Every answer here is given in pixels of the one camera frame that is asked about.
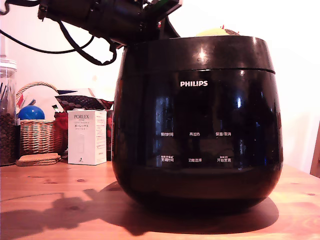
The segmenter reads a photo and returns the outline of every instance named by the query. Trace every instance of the wooden surface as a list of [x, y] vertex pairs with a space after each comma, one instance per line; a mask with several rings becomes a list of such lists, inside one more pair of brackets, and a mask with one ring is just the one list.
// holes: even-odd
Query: wooden surface
[[0, 168], [1, 240], [317, 240], [320, 179], [285, 165], [262, 203], [234, 215], [150, 213], [120, 188], [111, 163]]

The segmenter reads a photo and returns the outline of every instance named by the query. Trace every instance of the black rice cooker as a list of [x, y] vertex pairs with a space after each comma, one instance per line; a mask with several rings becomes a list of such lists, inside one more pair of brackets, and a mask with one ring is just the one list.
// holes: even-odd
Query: black rice cooker
[[275, 71], [256, 37], [126, 47], [113, 124], [118, 183], [150, 208], [241, 210], [263, 201], [281, 174]]

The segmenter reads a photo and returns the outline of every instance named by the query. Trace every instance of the coaster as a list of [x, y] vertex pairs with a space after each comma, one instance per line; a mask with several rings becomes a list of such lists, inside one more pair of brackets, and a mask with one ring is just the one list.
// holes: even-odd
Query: coaster
[[30, 167], [30, 166], [46, 166], [46, 165], [54, 165], [58, 162], [58, 160], [52, 160], [52, 161], [40, 161], [40, 162], [28, 162], [28, 163], [21, 163], [19, 161], [16, 162], [16, 165], [18, 167]]
[[20, 157], [18, 161], [20, 163], [35, 163], [39, 161], [56, 160], [59, 158], [60, 156], [57, 153], [45, 153], [45, 154], [25, 155]]

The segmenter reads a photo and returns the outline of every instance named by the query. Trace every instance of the cardboard box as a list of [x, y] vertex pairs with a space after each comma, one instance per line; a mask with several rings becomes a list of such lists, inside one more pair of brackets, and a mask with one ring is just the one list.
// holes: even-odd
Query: cardboard box
[[68, 164], [105, 163], [107, 161], [106, 127], [106, 111], [68, 111]]

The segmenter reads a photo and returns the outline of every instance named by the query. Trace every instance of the white wall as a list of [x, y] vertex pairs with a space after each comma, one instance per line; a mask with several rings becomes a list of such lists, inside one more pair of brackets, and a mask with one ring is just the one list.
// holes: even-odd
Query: white wall
[[[284, 161], [308, 173], [320, 120], [318, 9], [314, 0], [184, 0], [183, 7], [170, 17], [182, 37], [225, 25], [241, 35], [268, 42], [282, 114]], [[3, 30], [32, 46], [46, 50], [70, 48], [57, 23], [38, 20], [36, 7], [12, 7], [0, 20]], [[90, 39], [82, 29], [68, 29], [80, 45]], [[87, 49], [100, 60], [111, 57], [103, 39], [96, 39]], [[109, 99], [114, 94], [121, 54], [120, 50], [114, 64], [100, 67], [77, 53], [46, 55], [9, 42], [9, 58], [18, 63], [18, 88], [33, 81], [49, 82], [59, 89], [98, 86]], [[52, 93], [41, 88], [39, 94]]]

